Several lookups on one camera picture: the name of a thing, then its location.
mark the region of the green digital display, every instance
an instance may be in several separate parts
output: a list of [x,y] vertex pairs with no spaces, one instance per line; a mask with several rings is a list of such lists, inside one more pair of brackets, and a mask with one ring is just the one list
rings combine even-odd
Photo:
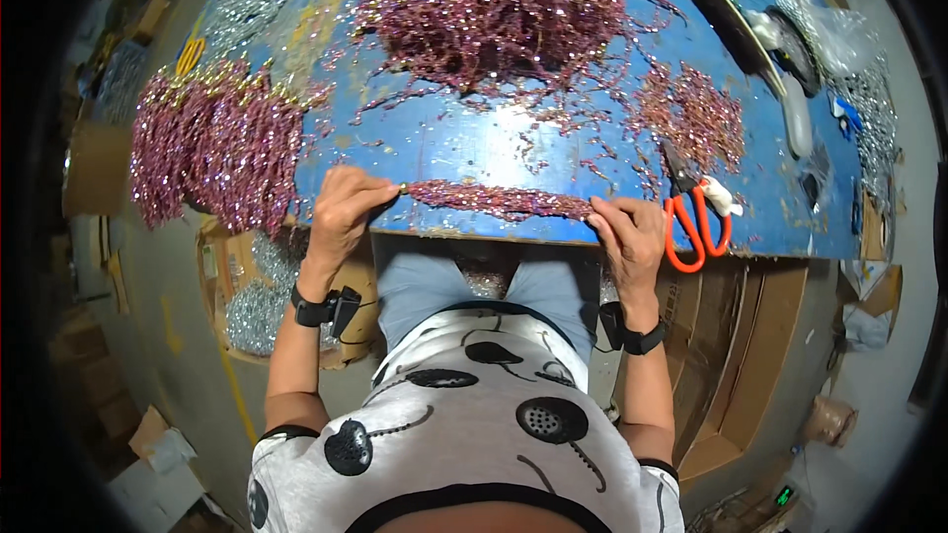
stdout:
[[788,500],[790,499],[792,495],[793,495],[793,488],[791,488],[790,486],[784,486],[783,490],[781,490],[780,493],[776,495],[774,502],[776,503],[777,506],[782,506],[788,502]]

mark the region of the white t-shirt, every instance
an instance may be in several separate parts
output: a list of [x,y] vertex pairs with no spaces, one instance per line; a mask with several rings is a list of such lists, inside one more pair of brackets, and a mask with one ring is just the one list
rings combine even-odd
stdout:
[[636,460],[586,389],[586,365],[539,320],[439,313],[389,353],[362,408],[322,432],[264,435],[247,490],[253,528],[374,531],[504,501],[587,531],[683,531],[675,470]]

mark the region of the scissors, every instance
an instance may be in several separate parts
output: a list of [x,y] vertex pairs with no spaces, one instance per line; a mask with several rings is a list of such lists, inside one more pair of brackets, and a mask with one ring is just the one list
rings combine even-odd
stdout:
[[184,45],[184,50],[181,51],[181,57],[178,58],[177,66],[174,68],[178,76],[184,76],[191,72],[201,54],[204,53],[206,44],[204,38],[188,40],[188,43]]
[[[668,225],[665,232],[665,253],[669,256],[671,265],[686,273],[698,271],[705,265],[705,252],[707,255],[719,257],[727,252],[728,242],[731,240],[731,215],[722,217],[720,220],[720,242],[717,247],[711,240],[711,230],[708,227],[708,212],[705,206],[705,192],[702,185],[707,184],[706,180],[696,182],[687,173],[687,167],[681,160],[678,151],[671,146],[669,141],[663,141],[666,160],[669,162],[669,171],[671,172],[671,197],[665,200],[665,212],[668,217]],[[684,207],[684,194],[690,193],[695,203],[695,213],[698,216],[698,228],[695,228],[688,216],[688,211]],[[695,248],[695,254],[698,259],[693,264],[684,264],[675,254],[675,238],[672,236],[672,221],[678,218],[681,227],[691,239],[691,246]]]
[[178,76],[184,76],[190,73],[197,65],[197,61],[201,59],[201,54],[204,53],[204,49],[207,47],[207,42],[204,41],[204,38],[197,38],[197,32],[201,28],[201,23],[204,22],[206,13],[207,5],[205,4],[204,9],[195,21],[195,26],[191,29],[188,41],[185,42],[184,47],[181,49],[181,54],[178,56],[177,66],[174,67],[174,72]]

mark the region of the woman's right hand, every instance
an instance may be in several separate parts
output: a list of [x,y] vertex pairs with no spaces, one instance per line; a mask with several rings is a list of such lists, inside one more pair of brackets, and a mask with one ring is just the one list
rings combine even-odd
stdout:
[[398,185],[358,167],[337,165],[322,180],[313,202],[309,247],[297,288],[307,301],[321,301],[342,263],[365,232],[369,212],[398,195]]
[[626,328],[648,333],[659,320],[655,283],[665,254],[666,212],[631,197],[593,196],[590,203],[595,214],[588,221],[606,248]]

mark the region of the orange-handled scissors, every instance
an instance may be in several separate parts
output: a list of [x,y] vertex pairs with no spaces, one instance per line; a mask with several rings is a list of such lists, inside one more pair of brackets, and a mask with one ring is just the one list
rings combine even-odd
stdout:
[[[665,253],[675,269],[692,273],[705,265],[705,252],[713,257],[719,257],[727,252],[727,245],[731,240],[731,215],[720,219],[720,241],[715,246],[711,240],[711,229],[708,227],[708,211],[705,205],[705,192],[702,190],[702,184],[694,181],[687,174],[678,151],[668,141],[663,141],[663,147],[671,172],[671,197],[665,200],[665,212],[668,217],[668,226],[666,226],[665,232]],[[688,216],[688,210],[684,207],[684,194],[686,193],[690,194],[695,202],[695,214],[698,217],[697,229],[694,223],[691,222],[691,217]],[[691,240],[691,246],[695,248],[695,254],[698,255],[695,263],[690,265],[681,262],[678,255],[675,254],[675,238],[672,236],[671,229],[676,217]]]

